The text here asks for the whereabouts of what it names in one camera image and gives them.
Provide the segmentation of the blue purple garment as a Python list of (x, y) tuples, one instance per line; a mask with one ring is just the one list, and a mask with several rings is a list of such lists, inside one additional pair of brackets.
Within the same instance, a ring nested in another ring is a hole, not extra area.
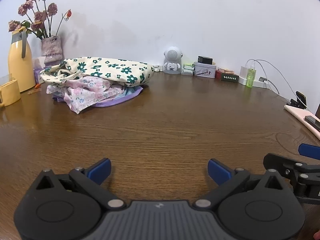
[(104, 108), (104, 107), (111, 107), (114, 105), (118, 105), (129, 101), (137, 96), (143, 91), (143, 87), (125, 87), (122, 94), (118, 94), (108, 99), (101, 100), (96, 103), (80, 103), (78, 108), (86, 109), (87, 107), (97, 107), (97, 108)]

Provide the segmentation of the pink knitted vase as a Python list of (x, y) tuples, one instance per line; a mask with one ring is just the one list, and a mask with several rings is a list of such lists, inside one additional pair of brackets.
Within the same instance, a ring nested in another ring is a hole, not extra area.
[(59, 36), (44, 38), (41, 41), (41, 53), (45, 57), (44, 65), (46, 67), (59, 64), (63, 59), (61, 38)]

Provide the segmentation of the green spray bottle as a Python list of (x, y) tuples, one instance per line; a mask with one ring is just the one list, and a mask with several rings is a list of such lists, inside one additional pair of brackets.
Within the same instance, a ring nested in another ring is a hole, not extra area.
[(247, 81), (246, 81), (246, 87), (248, 88), (252, 88), (253, 87), (253, 83), (255, 80), (255, 75), (256, 75), (256, 70), (255, 70), (255, 65), (251, 65), (251, 67), (248, 69), (247, 72)]

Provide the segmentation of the black phone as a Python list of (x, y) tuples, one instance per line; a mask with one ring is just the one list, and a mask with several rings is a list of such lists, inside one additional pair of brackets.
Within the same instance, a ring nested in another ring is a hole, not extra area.
[(315, 119), (313, 116), (311, 115), (307, 115), (304, 117), (304, 120), (310, 124), (314, 129), (316, 129), (317, 131), (320, 132), (320, 121), (318, 121), (317, 119)]

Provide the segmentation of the black clip stand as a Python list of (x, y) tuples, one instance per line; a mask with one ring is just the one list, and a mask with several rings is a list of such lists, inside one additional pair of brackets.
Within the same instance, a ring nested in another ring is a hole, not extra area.
[(306, 96), (301, 92), (296, 91), (296, 100), (291, 99), (287, 105), (300, 109), (307, 109)]

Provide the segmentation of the white charger block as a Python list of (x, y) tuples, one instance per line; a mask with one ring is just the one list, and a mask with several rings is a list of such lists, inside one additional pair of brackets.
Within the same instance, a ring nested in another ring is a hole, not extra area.
[(249, 68), (247, 66), (241, 66), (239, 77), (242, 79), (247, 79)]

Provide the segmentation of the white astronaut robot figurine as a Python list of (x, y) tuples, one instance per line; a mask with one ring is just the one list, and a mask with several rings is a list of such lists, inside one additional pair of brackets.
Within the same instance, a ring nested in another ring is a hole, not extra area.
[(182, 51), (177, 47), (169, 47), (164, 52), (164, 57), (163, 72), (167, 74), (180, 74), (181, 58), (183, 57)]

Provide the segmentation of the white small connectors row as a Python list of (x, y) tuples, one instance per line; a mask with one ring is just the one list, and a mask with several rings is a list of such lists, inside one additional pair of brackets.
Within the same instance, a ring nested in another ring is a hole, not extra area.
[(163, 72), (163, 66), (162, 65), (154, 65), (152, 66), (152, 69), (154, 72)]

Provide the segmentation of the white power strip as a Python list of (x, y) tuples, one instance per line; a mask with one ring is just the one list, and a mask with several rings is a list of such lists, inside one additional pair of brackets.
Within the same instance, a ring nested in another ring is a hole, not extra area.
[[(241, 85), (245, 86), (246, 83), (247, 83), (247, 79), (245, 79), (243, 77), (239, 77), (238, 83), (240, 83)], [(270, 86), (268, 85), (268, 83), (262, 82), (262, 81), (258, 81), (258, 80), (254, 80), (253, 87), (270, 89)]]

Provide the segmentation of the pink floral garment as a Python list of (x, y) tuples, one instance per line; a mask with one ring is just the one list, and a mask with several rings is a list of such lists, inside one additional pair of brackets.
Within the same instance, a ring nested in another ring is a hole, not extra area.
[(67, 80), (63, 86), (48, 85), (47, 94), (61, 98), (76, 114), (103, 100), (114, 99), (123, 94), (124, 86), (99, 77), (84, 76)]

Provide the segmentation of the green white small boxes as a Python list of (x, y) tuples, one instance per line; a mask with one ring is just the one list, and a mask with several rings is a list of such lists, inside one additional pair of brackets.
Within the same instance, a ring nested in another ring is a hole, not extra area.
[(181, 68), (182, 75), (193, 75), (195, 70), (194, 64), (184, 64)]

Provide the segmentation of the cream green-flower garment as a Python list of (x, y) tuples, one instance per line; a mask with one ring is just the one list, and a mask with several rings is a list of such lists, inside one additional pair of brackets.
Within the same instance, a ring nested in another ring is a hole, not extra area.
[(45, 83), (56, 86), (88, 76), (136, 87), (148, 83), (154, 72), (155, 67), (144, 62), (85, 56), (64, 59), (60, 64), (42, 70), (40, 77)]

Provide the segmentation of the yellow mug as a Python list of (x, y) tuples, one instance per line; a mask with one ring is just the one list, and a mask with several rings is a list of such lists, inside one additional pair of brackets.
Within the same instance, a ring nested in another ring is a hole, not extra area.
[(17, 80), (13, 79), (1, 85), (1, 107), (12, 105), (20, 98), (21, 94)]

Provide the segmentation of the red dark label box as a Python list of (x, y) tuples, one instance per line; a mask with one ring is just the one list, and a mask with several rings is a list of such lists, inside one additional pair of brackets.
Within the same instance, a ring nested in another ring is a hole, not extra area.
[(239, 76), (232, 70), (218, 68), (215, 72), (215, 78), (226, 82), (239, 82)]

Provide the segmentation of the yellow thermos jug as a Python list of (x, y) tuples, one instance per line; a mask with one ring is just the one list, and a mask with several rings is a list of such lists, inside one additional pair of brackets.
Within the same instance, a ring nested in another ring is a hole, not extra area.
[(12, 33), (8, 54), (8, 70), (9, 74), (17, 80), (20, 92), (35, 86), (33, 59), (25, 27)]

